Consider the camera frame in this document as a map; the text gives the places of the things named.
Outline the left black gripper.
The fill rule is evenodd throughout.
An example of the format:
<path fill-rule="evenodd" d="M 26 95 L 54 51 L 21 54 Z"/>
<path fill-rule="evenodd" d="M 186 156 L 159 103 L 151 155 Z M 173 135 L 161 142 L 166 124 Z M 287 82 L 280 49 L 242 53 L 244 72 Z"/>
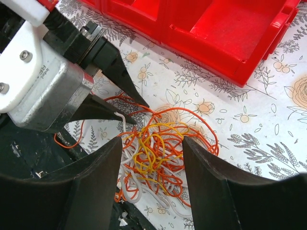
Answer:
<path fill-rule="evenodd" d="M 25 19 L 6 5 L 0 6 L 0 52 L 12 41 Z M 48 29 L 43 40 L 58 54 L 71 63 L 86 70 L 89 66 L 99 68 L 117 87 L 136 103 L 149 107 L 138 93 L 120 51 L 106 38 L 100 37 L 97 43 L 86 38 L 73 23 L 54 8 L 43 22 Z"/>

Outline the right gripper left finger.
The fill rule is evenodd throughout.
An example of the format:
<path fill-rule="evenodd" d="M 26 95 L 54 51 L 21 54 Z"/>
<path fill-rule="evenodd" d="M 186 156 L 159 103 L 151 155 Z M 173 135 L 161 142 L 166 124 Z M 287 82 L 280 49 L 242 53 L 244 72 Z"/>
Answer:
<path fill-rule="evenodd" d="M 107 230 L 117 186 L 122 140 L 40 179 L 0 176 L 3 230 Z"/>

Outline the red plastic compartment bin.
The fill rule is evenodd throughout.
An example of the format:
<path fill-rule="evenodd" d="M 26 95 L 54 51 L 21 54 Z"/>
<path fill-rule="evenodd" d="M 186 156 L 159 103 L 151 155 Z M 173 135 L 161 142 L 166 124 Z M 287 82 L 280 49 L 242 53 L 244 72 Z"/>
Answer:
<path fill-rule="evenodd" d="M 298 13 L 297 0 L 85 0 L 111 18 L 243 87 Z"/>

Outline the orange rubber band tangle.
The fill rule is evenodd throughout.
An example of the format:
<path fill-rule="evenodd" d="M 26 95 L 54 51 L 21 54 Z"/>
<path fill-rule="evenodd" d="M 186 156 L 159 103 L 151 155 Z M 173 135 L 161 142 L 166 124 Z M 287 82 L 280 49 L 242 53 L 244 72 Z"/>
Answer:
<path fill-rule="evenodd" d="M 208 138 L 214 131 L 205 121 L 205 116 L 215 110 L 214 104 L 203 101 L 192 111 L 185 107 L 185 102 L 178 101 L 173 106 L 162 106 L 153 111 L 123 94 L 106 98 L 106 102 L 116 100 L 136 106 L 134 114 L 144 115 L 145 120 L 142 127 L 129 128 L 124 115 L 115 114 L 123 125 L 119 135 L 123 151 L 115 202 L 136 204 L 149 194 L 162 210 L 171 209 L 182 218 L 191 218 L 191 214 L 181 213 L 175 204 L 178 200 L 183 206 L 190 207 L 184 199 L 188 185 L 181 178 L 185 169 L 183 139 L 191 138 L 206 147 L 209 153 L 219 154 L 218 138 Z"/>

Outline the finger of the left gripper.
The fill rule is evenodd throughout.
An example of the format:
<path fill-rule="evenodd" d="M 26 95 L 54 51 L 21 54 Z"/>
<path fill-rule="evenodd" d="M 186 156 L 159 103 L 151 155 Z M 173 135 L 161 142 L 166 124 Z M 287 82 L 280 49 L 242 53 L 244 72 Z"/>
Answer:
<path fill-rule="evenodd" d="M 88 94 L 85 100 L 81 103 L 76 112 L 68 120 L 73 122 L 77 120 L 122 120 L 121 117 L 115 115 L 115 112 L 123 115 L 126 122 L 129 124 L 136 124 L 136 121 L 130 116 L 124 114 L 110 103 L 101 99 L 100 97 Z"/>

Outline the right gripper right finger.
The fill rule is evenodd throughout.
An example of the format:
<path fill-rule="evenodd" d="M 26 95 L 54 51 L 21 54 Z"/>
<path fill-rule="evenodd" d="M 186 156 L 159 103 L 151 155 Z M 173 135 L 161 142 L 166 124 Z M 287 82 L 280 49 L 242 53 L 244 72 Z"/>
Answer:
<path fill-rule="evenodd" d="M 306 229 L 305 173 L 274 181 L 235 167 L 189 137 L 182 145 L 195 229 Z"/>

